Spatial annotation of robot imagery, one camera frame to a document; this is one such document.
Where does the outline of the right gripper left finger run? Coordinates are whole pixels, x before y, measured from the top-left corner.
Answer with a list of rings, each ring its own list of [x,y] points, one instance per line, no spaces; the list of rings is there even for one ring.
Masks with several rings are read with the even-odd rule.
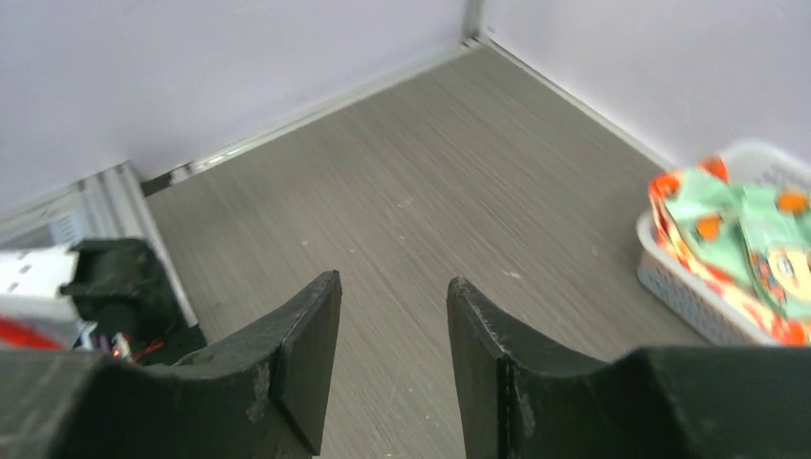
[[[175,364],[1,355],[5,458],[312,458],[323,438],[340,275]]]

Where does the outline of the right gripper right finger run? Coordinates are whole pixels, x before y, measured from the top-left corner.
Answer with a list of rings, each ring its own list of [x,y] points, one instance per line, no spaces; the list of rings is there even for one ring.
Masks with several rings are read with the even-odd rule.
[[[806,458],[810,352],[653,346],[586,356],[454,278],[449,341],[470,458]]]

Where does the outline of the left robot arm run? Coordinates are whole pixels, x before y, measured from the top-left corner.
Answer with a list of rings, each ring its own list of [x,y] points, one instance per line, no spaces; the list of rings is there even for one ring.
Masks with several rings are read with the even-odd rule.
[[[1,348],[172,364],[207,344],[139,238],[1,252]]]

